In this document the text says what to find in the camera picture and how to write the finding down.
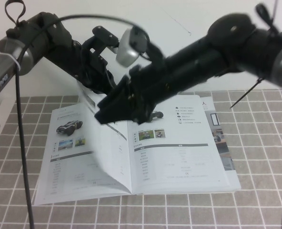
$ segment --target white grout line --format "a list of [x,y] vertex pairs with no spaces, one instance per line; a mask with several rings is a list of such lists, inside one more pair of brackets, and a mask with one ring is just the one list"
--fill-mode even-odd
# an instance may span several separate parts
[[[238,133],[239,133],[240,142],[241,142],[241,145],[243,146],[242,137],[241,137],[241,135],[240,135],[240,130],[239,130],[238,125],[237,125],[237,122],[236,122],[236,117],[235,117],[235,115],[233,115],[233,116],[234,116],[234,120],[235,120],[235,124],[236,124],[237,131],[238,131]],[[243,147],[242,150],[243,150],[243,152],[244,152],[245,158],[247,158],[247,155],[246,155],[246,152],[245,152],[245,148]],[[246,162],[247,162],[248,170],[249,170],[249,172],[251,173],[250,166],[249,166],[249,162],[248,162],[247,160],[246,160]],[[252,182],[253,187],[255,187],[255,185],[254,185],[254,180],[253,180],[253,177],[252,177],[252,176],[251,176],[251,182]],[[260,206],[260,201],[259,201],[259,197],[258,197],[257,192],[255,192],[255,195],[256,195],[256,200],[257,200],[258,206]],[[262,210],[261,210],[261,208],[259,208],[259,209],[260,209],[261,218],[262,218],[262,221],[263,221],[264,228],[266,229],[266,225],[265,225],[265,221],[264,221],[264,216],[263,216]]]

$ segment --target open booklet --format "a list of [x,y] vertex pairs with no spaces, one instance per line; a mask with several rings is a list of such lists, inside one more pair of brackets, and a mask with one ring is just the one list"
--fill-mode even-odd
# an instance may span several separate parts
[[141,125],[100,125],[94,113],[102,98],[90,92],[52,112],[35,205],[239,188],[229,182],[199,96],[158,104]]

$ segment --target gray tile floor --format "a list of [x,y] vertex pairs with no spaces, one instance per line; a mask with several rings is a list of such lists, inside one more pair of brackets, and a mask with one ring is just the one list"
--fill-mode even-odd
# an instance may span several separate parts
[[[33,207],[36,229],[276,229],[282,216],[282,91],[213,96],[239,174],[235,193],[123,196]],[[51,111],[76,96],[25,97],[23,122],[34,199]],[[27,229],[16,106],[0,136],[0,229]]]

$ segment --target tile grid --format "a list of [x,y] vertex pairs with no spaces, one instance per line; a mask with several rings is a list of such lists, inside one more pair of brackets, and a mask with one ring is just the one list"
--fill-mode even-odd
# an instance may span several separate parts
[[[237,124],[236,117],[235,117],[234,114],[233,114],[233,117],[234,117],[234,121],[235,121],[235,124],[236,124],[236,128],[237,128],[237,130],[238,130],[238,134],[239,134],[239,139],[240,139],[241,145],[243,146],[242,137],[241,137],[241,135],[240,135],[240,130],[239,130],[239,128],[238,128],[238,124]],[[246,156],[246,152],[245,152],[244,147],[242,147],[242,150],[243,150],[244,156],[245,156],[245,158],[246,158],[248,171],[249,171],[249,173],[251,174],[250,165],[249,165],[249,162],[248,162],[248,160],[247,160],[247,156]],[[251,181],[252,181],[253,187],[255,188],[254,180],[253,180],[252,176],[251,176]],[[255,192],[255,195],[256,195],[257,204],[258,204],[258,206],[260,206],[260,201],[259,201],[259,197],[258,197],[257,192]],[[264,217],[263,217],[262,210],[261,210],[261,208],[259,208],[259,209],[260,209],[260,214],[261,214],[262,221],[263,221],[263,223],[264,223]]]

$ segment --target black cable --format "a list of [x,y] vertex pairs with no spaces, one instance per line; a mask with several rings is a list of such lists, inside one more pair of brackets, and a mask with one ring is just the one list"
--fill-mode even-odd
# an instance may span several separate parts
[[17,65],[15,67],[15,72],[16,72],[15,73],[16,74],[15,76],[16,104],[17,104],[17,117],[18,117],[18,130],[19,130],[19,139],[20,139],[23,183],[25,185],[25,193],[26,193],[26,200],[27,200],[30,229],[34,229],[34,219],[33,219],[33,213],[32,213],[32,203],[31,203],[30,188],[29,188],[29,181],[28,181],[25,140],[24,140],[24,135],[23,135],[23,125],[22,125],[22,115],[21,115],[19,69]]

